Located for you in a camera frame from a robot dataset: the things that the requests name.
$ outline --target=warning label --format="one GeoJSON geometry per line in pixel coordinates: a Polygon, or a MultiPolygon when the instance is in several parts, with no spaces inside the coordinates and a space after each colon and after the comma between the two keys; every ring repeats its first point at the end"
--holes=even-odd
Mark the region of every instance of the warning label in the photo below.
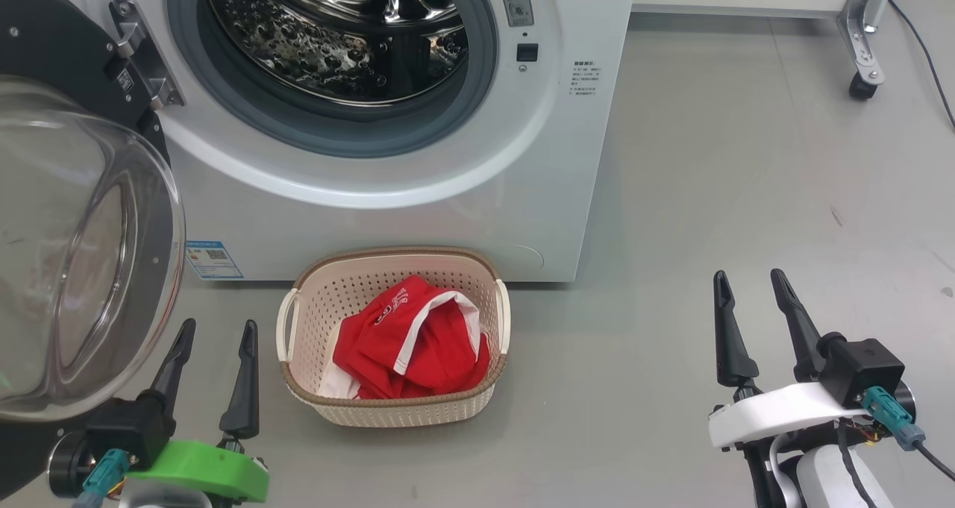
{"type": "Polygon", "coordinates": [[[570,71],[570,96],[596,96],[603,72],[593,60],[574,60],[570,71]]]}
{"type": "Polygon", "coordinates": [[[185,256],[200,279],[242,279],[222,242],[185,242],[185,256]]]}

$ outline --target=floor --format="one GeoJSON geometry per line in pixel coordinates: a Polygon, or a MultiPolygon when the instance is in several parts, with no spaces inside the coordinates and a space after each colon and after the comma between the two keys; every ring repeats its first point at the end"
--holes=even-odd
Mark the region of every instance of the floor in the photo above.
{"type": "MultiPolygon", "coordinates": [[[[897,1],[955,96],[955,5],[897,1]]],[[[731,396],[714,377],[712,277],[729,273],[758,385],[776,389],[795,364],[768,279],[781,267],[822,332],[879,338],[907,363],[927,446],[955,463],[955,131],[895,15],[873,43],[888,81],[856,103],[833,22],[634,16],[579,279],[513,291],[508,370],[484,413],[330,426],[274,360],[284,289],[188,274],[174,319],[195,317],[198,335],[177,437],[218,440],[253,318],[263,427],[246,447],[272,469],[270,506],[751,505],[743,458],[707,438],[731,396]]],[[[917,454],[859,453],[896,505],[951,504],[917,454]]],[[[4,505],[64,504],[38,480],[4,505]]]]}

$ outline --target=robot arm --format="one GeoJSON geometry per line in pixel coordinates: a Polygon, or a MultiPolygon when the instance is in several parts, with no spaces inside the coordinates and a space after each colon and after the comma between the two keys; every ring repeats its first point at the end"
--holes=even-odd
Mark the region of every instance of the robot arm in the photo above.
{"type": "Polygon", "coordinates": [[[904,365],[877,340],[819,336],[786,275],[775,269],[771,280],[788,322],[798,383],[765,393],[757,388],[760,370],[736,324],[736,299],[726,273],[717,272],[716,379],[736,393],[733,405],[710,413],[710,441],[723,451],[742,451],[757,508],[890,508],[854,447],[896,436],[905,450],[924,449],[914,399],[901,382],[904,365]],[[793,451],[802,454],[782,460],[793,451]]]}
{"type": "Polygon", "coordinates": [[[178,385],[194,335],[195,321],[187,320],[150,389],[134,401],[110,400],[84,429],[61,439],[48,464],[55,495],[78,498],[74,505],[83,508],[116,495],[121,508],[231,508],[266,500],[269,471],[260,458],[245,456],[241,443],[259,433],[259,332],[252,320],[242,334],[232,399],[219,420],[222,441],[213,447],[172,440],[178,385]]]}

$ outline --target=blue connector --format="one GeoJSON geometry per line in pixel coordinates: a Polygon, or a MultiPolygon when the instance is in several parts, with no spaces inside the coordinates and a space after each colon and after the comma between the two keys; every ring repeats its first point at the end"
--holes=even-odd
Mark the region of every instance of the blue connector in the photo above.
{"type": "Polygon", "coordinates": [[[99,508],[110,489],[122,482],[128,472],[129,454],[119,449],[107,451],[83,482],[83,493],[76,498],[72,508],[99,508]]]}
{"type": "Polygon", "coordinates": [[[915,443],[925,440],[925,432],[912,424],[912,416],[881,386],[870,386],[862,394],[862,407],[888,428],[903,450],[914,451],[915,443]]]}

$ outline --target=plastic basket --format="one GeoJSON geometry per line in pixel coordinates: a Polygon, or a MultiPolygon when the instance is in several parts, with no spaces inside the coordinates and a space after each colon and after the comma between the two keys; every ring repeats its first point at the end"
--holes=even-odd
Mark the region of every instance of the plastic basket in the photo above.
{"type": "Polygon", "coordinates": [[[341,426],[409,427],[456,422],[475,416],[494,395],[507,365],[511,309],[498,273],[483,257],[447,247],[375,249],[314,264],[289,291],[275,328],[282,375],[292,394],[341,426]],[[461,291],[480,308],[491,363],[477,388],[453,395],[395,400],[347,400],[318,395],[331,361],[337,328],[373,298],[410,275],[433,286],[461,291]]]}

